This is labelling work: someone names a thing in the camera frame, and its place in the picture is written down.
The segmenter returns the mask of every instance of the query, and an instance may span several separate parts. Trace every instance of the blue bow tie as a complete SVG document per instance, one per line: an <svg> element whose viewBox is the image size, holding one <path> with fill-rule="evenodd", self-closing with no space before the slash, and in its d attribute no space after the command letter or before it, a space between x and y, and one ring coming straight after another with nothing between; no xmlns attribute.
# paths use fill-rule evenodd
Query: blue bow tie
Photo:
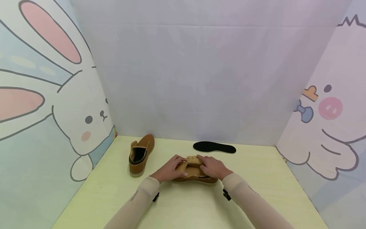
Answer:
<svg viewBox="0 0 366 229"><path fill-rule="evenodd" d="M301 100L299 100L296 104L296 109L294 112L300 112L301 113L301 121L303 123L308 123L313 119L314 111L311 107L303 107L301 106Z"/></svg>

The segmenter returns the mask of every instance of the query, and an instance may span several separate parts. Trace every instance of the black insole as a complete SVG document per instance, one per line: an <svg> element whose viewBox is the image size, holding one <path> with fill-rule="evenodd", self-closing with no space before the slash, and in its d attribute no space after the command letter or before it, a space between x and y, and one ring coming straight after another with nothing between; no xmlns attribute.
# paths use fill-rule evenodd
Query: black insole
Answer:
<svg viewBox="0 0 366 229"><path fill-rule="evenodd" d="M193 144L193 148L200 152L213 152L213 151L220 151L228 154L234 154L236 149L234 146L231 145L224 145L220 143L215 143L211 141L200 141Z"/></svg>
<svg viewBox="0 0 366 229"><path fill-rule="evenodd" d="M138 162L139 160L141 160L145 155L145 151L145 148L135 148L135 156L133 161Z"/></svg>

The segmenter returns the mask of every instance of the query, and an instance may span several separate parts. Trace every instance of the white backdrop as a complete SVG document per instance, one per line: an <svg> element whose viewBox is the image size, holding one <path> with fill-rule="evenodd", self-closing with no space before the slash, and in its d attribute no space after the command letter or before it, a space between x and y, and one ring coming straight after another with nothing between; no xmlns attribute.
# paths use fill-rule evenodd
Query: white backdrop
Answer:
<svg viewBox="0 0 366 229"><path fill-rule="evenodd" d="M275 145L351 0L73 0L118 134Z"/></svg>

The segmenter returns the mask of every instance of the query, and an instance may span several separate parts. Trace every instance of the removed insole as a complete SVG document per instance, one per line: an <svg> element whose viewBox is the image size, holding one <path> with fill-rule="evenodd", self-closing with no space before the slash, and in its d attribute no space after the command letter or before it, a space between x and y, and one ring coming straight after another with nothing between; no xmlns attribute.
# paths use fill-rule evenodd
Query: removed insole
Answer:
<svg viewBox="0 0 366 229"><path fill-rule="evenodd" d="M193 144L193 148L200 152L213 152L213 151L220 151L227 154L234 154L236 149L234 146L231 145L224 145L216 142L211 141L199 141Z"/></svg>

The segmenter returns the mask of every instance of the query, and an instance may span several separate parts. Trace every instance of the rabbit cheek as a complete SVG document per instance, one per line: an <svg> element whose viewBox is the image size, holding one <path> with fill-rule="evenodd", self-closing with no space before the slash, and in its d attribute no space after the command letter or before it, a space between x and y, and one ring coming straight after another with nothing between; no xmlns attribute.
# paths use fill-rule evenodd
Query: rabbit cheek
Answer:
<svg viewBox="0 0 366 229"><path fill-rule="evenodd" d="M81 136L81 140L82 141L87 141L89 140L90 136L91 136L91 132L90 131L85 131L82 136Z"/></svg>

